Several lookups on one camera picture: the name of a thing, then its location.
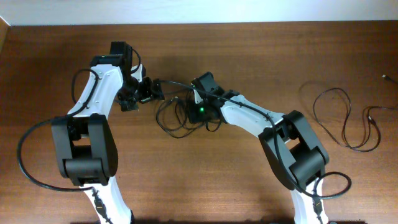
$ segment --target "wooden surface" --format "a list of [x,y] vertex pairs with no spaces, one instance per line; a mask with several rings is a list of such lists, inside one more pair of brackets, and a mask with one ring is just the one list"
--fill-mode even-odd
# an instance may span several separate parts
[[[353,104],[347,133],[354,144],[363,137],[365,106],[397,104],[397,86],[381,78],[398,79],[398,22],[391,21],[13,27],[0,56],[1,223],[97,219],[85,195],[31,184],[17,166],[16,145],[27,128],[73,106],[73,73],[94,55],[108,53],[113,40],[137,49],[151,78],[188,83],[211,71],[224,89],[238,90],[264,108],[301,111],[329,153],[326,169],[353,180],[348,194],[325,202],[330,219],[398,223],[398,114],[375,111],[382,143],[361,154],[334,143],[311,113],[319,93],[344,88]],[[79,80],[78,91],[85,82]],[[290,193],[271,172],[255,137],[222,125],[215,133],[203,128],[173,139],[156,124],[156,105],[128,113],[115,105],[109,116],[119,152],[119,188],[136,218],[268,222],[294,216]],[[318,105],[322,121],[337,136],[344,108],[334,93]],[[72,186],[57,169],[49,127],[29,138],[23,158],[39,180]],[[323,189],[332,193],[344,185],[331,178]]]
[[8,24],[6,24],[6,22],[4,22],[4,20],[1,19],[0,17],[0,54],[1,54],[2,45],[6,39],[8,28],[9,28]]

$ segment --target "white plastic casing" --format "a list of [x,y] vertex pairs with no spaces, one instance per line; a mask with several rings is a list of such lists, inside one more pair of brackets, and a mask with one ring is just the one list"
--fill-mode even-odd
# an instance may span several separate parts
[[[93,113],[97,113],[103,114],[106,116],[106,118],[108,118],[114,97],[123,85],[122,73],[119,67],[112,65],[97,65],[91,69],[94,70],[99,76],[98,84],[90,102],[87,105],[87,108],[74,117],[89,117]],[[90,72],[90,78],[87,81],[83,93],[68,114],[73,113],[81,108],[82,104],[87,100],[94,83],[95,76]]]
[[[262,112],[268,114],[275,124],[283,120],[283,113],[275,113],[261,108],[260,106],[257,106],[245,99],[243,95],[234,96],[231,98],[231,100],[241,102],[245,105],[261,110]],[[226,101],[224,106],[221,107],[221,112],[228,124],[237,125],[250,132],[257,138],[259,134],[264,131],[264,128],[272,127],[271,122],[267,121],[263,115],[229,101]]]
[[[313,187],[315,184],[314,180],[311,184],[307,185],[306,191],[308,193],[313,192]],[[317,194],[322,195],[322,183],[321,180],[317,186]],[[317,214],[313,210],[313,199],[306,196],[303,193],[298,192],[297,190],[291,190],[290,193],[292,194],[293,204],[294,204],[294,222],[295,224],[308,224],[308,223],[320,223]],[[322,203],[322,212],[320,217],[322,219],[322,223],[328,223],[329,218],[326,216],[325,208],[323,207],[323,200]]]
[[[131,211],[123,201],[115,177],[109,178],[107,186],[102,186],[101,184],[85,184],[82,187],[94,187],[95,190],[98,191],[98,197],[105,205],[106,214],[114,224],[130,224],[132,218]],[[85,193],[95,207],[93,191],[86,190]],[[98,212],[97,214],[101,224],[109,224]]]

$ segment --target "black joint housing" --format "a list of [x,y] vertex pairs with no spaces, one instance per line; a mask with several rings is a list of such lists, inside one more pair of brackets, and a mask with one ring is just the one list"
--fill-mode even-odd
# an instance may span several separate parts
[[97,65],[112,65],[120,67],[123,75],[123,81],[131,83],[132,78],[130,71],[132,67],[132,47],[124,41],[114,41],[111,43],[111,50],[109,55],[97,55],[95,56],[90,66],[94,67]]
[[[239,93],[234,90],[224,91],[224,89],[215,82],[214,76],[211,72],[206,72],[201,77],[192,80],[192,85],[199,90],[227,99],[239,95]],[[212,119],[220,119],[226,123],[221,112],[221,107],[224,105],[225,100],[199,91],[198,94],[200,95],[200,98],[203,99],[202,103],[197,104],[194,101],[188,102],[190,105],[188,111],[190,122],[194,124]]]
[[[325,173],[325,165],[329,162],[329,155],[302,113],[293,111],[285,115],[284,120],[276,124],[276,128],[277,145],[282,164],[275,151],[273,129],[266,128],[259,135],[259,140],[271,169],[286,188],[294,190],[293,183],[286,176],[282,167],[284,166],[290,177],[301,188],[305,189],[310,182]],[[299,143],[288,149],[285,142],[297,138]]]
[[[118,151],[105,115],[55,121],[52,134],[60,173],[74,185],[107,185],[116,174]],[[75,146],[77,136],[88,136],[90,145]]]

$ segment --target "loose wire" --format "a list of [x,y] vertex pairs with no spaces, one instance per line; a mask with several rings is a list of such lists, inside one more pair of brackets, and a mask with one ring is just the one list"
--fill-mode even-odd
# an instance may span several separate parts
[[[348,109],[347,109],[347,112],[346,112],[346,116],[345,116],[345,118],[344,118],[343,129],[342,129],[342,131],[341,131],[341,132],[342,132],[342,136],[343,136],[343,141],[344,141],[345,144],[339,142],[339,140],[337,140],[337,138],[336,138],[336,137],[335,137],[323,124],[322,124],[322,122],[319,120],[319,118],[318,118],[318,116],[317,116],[317,113],[316,113],[316,111],[315,111],[315,106],[316,106],[316,104],[317,104],[317,101],[318,101],[324,94],[328,93],[329,91],[341,91],[341,92],[344,93],[345,97],[347,97],[347,99],[348,99]],[[362,119],[363,119],[363,122],[364,122],[364,124],[365,124],[365,116],[364,116],[364,115],[365,115],[365,113],[366,113],[366,121],[368,122],[368,130],[366,130],[366,126],[365,126],[365,127],[364,127],[364,137],[363,137],[362,143],[358,144],[357,146],[352,146],[352,145],[348,142],[347,136],[346,136],[346,125],[347,125],[348,118],[349,118],[349,116],[350,116],[350,114],[351,114],[351,107],[352,107],[352,106],[351,106],[351,98],[348,96],[347,92],[346,92],[344,89],[342,89],[342,88],[336,87],[336,88],[330,88],[330,89],[328,89],[328,90],[325,90],[324,92],[322,92],[321,94],[319,94],[319,95],[317,96],[317,98],[315,99],[315,101],[313,102],[312,111],[313,111],[313,115],[314,115],[314,117],[315,117],[315,121],[317,121],[317,123],[328,133],[328,135],[332,138],[332,140],[334,140],[334,142],[336,142],[337,144],[339,144],[339,145],[342,146],[342,147],[346,147],[346,148],[352,149],[352,150],[354,150],[354,151],[356,151],[356,152],[371,152],[371,151],[375,150],[375,149],[380,145],[380,142],[381,142],[381,133],[380,133],[380,129],[379,129],[379,127],[377,126],[376,121],[375,121],[375,120],[371,117],[371,115],[370,115],[371,110],[373,110],[373,109],[381,109],[381,110],[394,110],[394,111],[397,111],[398,108],[388,108],[388,107],[384,107],[384,106],[367,106],[367,107],[365,107],[365,109],[363,109],[363,112],[362,112]],[[373,126],[373,127],[375,128],[376,132],[377,132],[377,142],[376,142],[376,144],[375,144],[373,147],[371,147],[371,148],[369,148],[369,149],[360,149],[360,148],[362,148],[362,147],[369,141],[369,139],[370,139],[370,135],[371,135],[371,126]]]
[[253,110],[253,111],[255,111],[255,112],[257,112],[257,113],[263,115],[263,117],[265,117],[266,120],[268,120],[268,121],[271,123],[271,126],[272,126],[272,133],[273,133],[273,138],[274,138],[275,152],[276,152],[276,154],[277,154],[277,158],[278,158],[279,164],[280,164],[282,170],[284,171],[285,175],[286,175],[287,178],[289,179],[289,181],[292,183],[292,185],[295,187],[295,189],[297,189],[297,191],[299,191],[300,193],[303,193],[303,194],[305,194],[306,196],[311,197],[311,198],[333,199],[333,198],[337,198],[337,197],[339,197],[339,196],[342,196],[343,194],[345,194],[345,193],[351,188],[351,185],[352,185],[351,178],[348,177],[346,174],[344,174],[344,173],[342,173],[342,172],[334,171],[334,172],[325,173],[324,175],[322,175],[321,177],[319,177],[319,178],[315,181],[315,185],[317,186],[317,185],[319,184],[319,182],[320,182],[322,179],[324,179],[325,177],[327,177],[327,176],[329,176],[329,175],[340,175],[340,176],[344,177],[344,178],[347,180],[347,186],[345,187],[345,189],[343,189],[341,192],[338,192],[338,193],[335,193],[335,194],[331,194],[331,195],[326,195],[326,196],[321,196],[321,195],[318,195],[317,193],[314,193],[314,194],[308,193],[305,189],[303,189],[301,186],[299,186],[299,185],[296,183],[296,181],[290,176],[288,170],[287,170],[286,167],[284,166],[282,157],[281,157],[281,155],[280,155],[278,143],[277,143],[276,125],[275,125],[275,122],[272,120],[272,118],[271,118],[267,113],[264,113],[264,112],[262,112],[261,110],[259,110],[259,109],[257,109],[257,108],[254,108],[254,107],[252,107],[252,106],[245,105],[244,103],[241,103],[241,102],[238,102],[238,101],[234,101],[234,100],[231,100],[231,99],[229,99],[229,98],[225,98],[225,97],[223,97],[223,96],[218,96],[218,95],[216,95],[216,94],[213,94],[213,93],[210,93],[210,92],[207,92],[207,91],[203,91],[203,90],[197,89],[197,88],[195,88],[195,87],[192,87],[192,86],[189,86],[189,85],[186,85],[186,84],[183,84],[183,83],[175,82],[175,81],[170,81],[170,80],[156,80],[156,82],[154,82],[154,85],[159,85],[159,84],[161,84],[161,83],[172,84],[172,85],[179,85],[179,86],[182,86],[182,87],[184,87],[184,88],[189,88],[189,89],[191,89],[191,90],[196,90],[196,91],[199,92],[199,93],[204,93],[204,94],[206,94],[206,95],[210,95],[210,96],[216,97],[216,98],[218,98],[218,99],[222,99],[222,100],[229,101],[229,102],[231,102],[231,103],[237,104],[237,105],[239,105],[239,106],[246,107],[246,108],[248,108],[248,109],[250,109],[250,110]]
[[[181,91],[185,91],[185,90],[189,90],[189,89],[183,88],[183,89],[175,91],[173,93],[181,92]],[[176,138],[176,139],[185,138],[185,137],[191,135],[191,133],[193,133],[197,129],[203,127],[203,126],[206,126],[206,129],[208,131],[211,131],[211,132],[217,131],[220,128],[220,126],[221,126],[221,120],[220,120],[218,122],[202,121],[202,122],[200,122],[198,125],[196,125],[194,127],[188,127],[187,126],[187,124],[188,124],[188,113],[189,113],[189,103],[188,102],[191,101],[191,100],[192,100],[191,99],[191,92],[188,91],[184,100],[180,99],[178,97],[174,97],[174,98],[172,98],[170,100],[164,101],[159,106],[159,109],[156,112],[155,118],[156,118],[157,124],[160,126],[160,128],[162,128],[167,134],[169,134],[173,138]],[[173,103],[175,103],[174,113],[175,113],[175,117],[176,117],[176,119],[177,119],[177,121],[179,123],[179,127],[177,127],[177,128],[168,128],[168,127],[166,127],[166,125],[164,125],[164,124],[162,124],[162,122],[160,122],[160,118],[159,117],[160,117],[160,114],[166,108],[171,106]],[[218,126],[216,127],[216,129],[210,130],[209,127],[208,127],[208,123],[216,123],[216,124],[218,124]],[[186,130],[186,133],[184,133],[183,135],[174,134],[174,132],[182,130],[182,129]]]
[[137,66],[137,68],[131,70],[131,73],[130,73],[130,74],[133,74],[134,72],[138,71],[138,68],[139,68],[139,66],[141,65],[141,56],[139,55],[139,53],[138,53],[135,49],[132,49],[132,51],[134,51],[134,53],[136,53],[136,55],[137,55],[137,58],[138,58],[138,66]]
[[33,125],[33,127],[29,128],[29,129],[22,135],[22,137],[20,138],[20,140],[19,140],[19,142],[18,142],[18,146],[17,146],[17,160],[18,160],[19,168],[21,168],[22,173],[23,173],[31,182],[33,182],[35,185],[38,185],[39,187],[43,187],[43,188],[49,189],[49,190],[56,190],[56,191],[60,191],[60,192],[82,192],[82,191],[94,189],[93,187],[85,187],[85,188],[78,188],[78,189],[76,189],[76,188],[64,188],[64,187],[56,187],[56,186],[52,186],[52,185],[49,185],[49,184],[45,184],[45,183],[43,183],[43,182],[41,182],[41,181],[35,179],[34,177],[32,177],[32,176],[29,174],[29,172],[26,170],[26,168],[25,168],[25,166],[24,166],[24,163],[23,163],[23,161],[22,161],[22,145],[23,145],[24,141],[27,139],[27,137],[28,137],[30,134],[33,133],[33,131],[35,131],[37,128],[42,127],[42,126],[44,126],[44,125],[46,125],[46,124],[50,124],[50,123],[55,122],[55,121],[63,121],[63,120],[69,119],[69,118],[75,116],[76,114],[82,112],[82,111],[87,107],[88,103],[89,103],[90,100],[91,100],[91,97],[93,96],[93,93],[94,93],[94,91],[95,91],[95,89],[96,89],[96,86],[97,86],[97,84],[98,84],[98,80],[100,79],[100,77],[98,76],[98,74],[97,74],[94,70],[89,69],[89,68],[84,68],[84,69],[80,69],[79,71],[77,71],[76,74],[74,75],[74,78],[77,77],[77,75],[78,75],[79,73],[84,72],[84,71],[86,71],[86,72],[91,72],[92,74],[94,74],[94,75],[95,75],[95,82],[94,82],[94,85],[93,85],[93,87],[92,87],[92,89],[91,89],[91,91],[90,91],[90,94],[89,94],[88,97],[87,97],[87,100],[82,104],[81,108],[79,108],[79,109],[76,110],[75,112],[72,112],[72,113],[67,114],[67,115],[65,115],[65,116],[61,116],[61,117],[57,117],[57,118],[48,119],[48,120],[45,120],[45,121],[42,121],[42,122],[39,122],[39,123]]

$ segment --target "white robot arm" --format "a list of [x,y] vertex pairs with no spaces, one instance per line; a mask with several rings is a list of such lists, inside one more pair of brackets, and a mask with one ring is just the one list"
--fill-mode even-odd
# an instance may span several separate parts
[[[112,42],[109,55],[96,56],[90,64],[86,87],[68,112],[73,117],[52,123],[61,175],[80,188],[91,189],[85,193],[101,224],[134,223],[134,215],[124,203],[115,178],[118,152],[107,122],[114,98],[118,96],[122,111],[136,110],[137,102],[163,99],[151,92],[152,81],[145,77],[141,62],[131,67],[132,51],[125,42]],[[90,94],[90,101],[81,110]],[[90,145],[75,146],[73,142],[81,138],[89,138]]]
[[[277,128],[279,149],[284,158],[283,166],[288,170],[293,180],[297,181],[307,192],[313,193],[318,177],[325,173],[325,165],[329,158],[326,150],[301,113],[293,111],[285,115],[261,108],[235,91],[224,91],[214,82],[213,75],[210,72],[200,78],[194,79],[192,84],[198,90],[225,96],[233,102],[248,105],[268,114]],[[201,116],[198,115],[199,113],[191,114],[190,120],[199,121],[201,119],[214,119],[216,117],[222,119],[225,123],[239,126],[260,139],[272,171],[280,182],[290,189],[295,209],[294,220],[296,224],[328,223],[328,217],[323,207],[323,200],[313,199],[298,191],[288,178],[286,178],[286,173],[280,168],[282,165],[275,154],[274,138],[271,131],[272,124],[267,118],[247,107],[220,98],[214,98],[211,95],[199,93],[196,90],[194,90],[194,96],[198,107],[209,108],[204,105],[211,105],[217,111],[210,111],[208,114],[202,113]],[[300,143],[292,150],[289,150],[286,148],[285,143],[291,138],[299,138]],[[316,193],[318,195],[322,194],[322,182],[323,180],[320,180],[317,185]]]

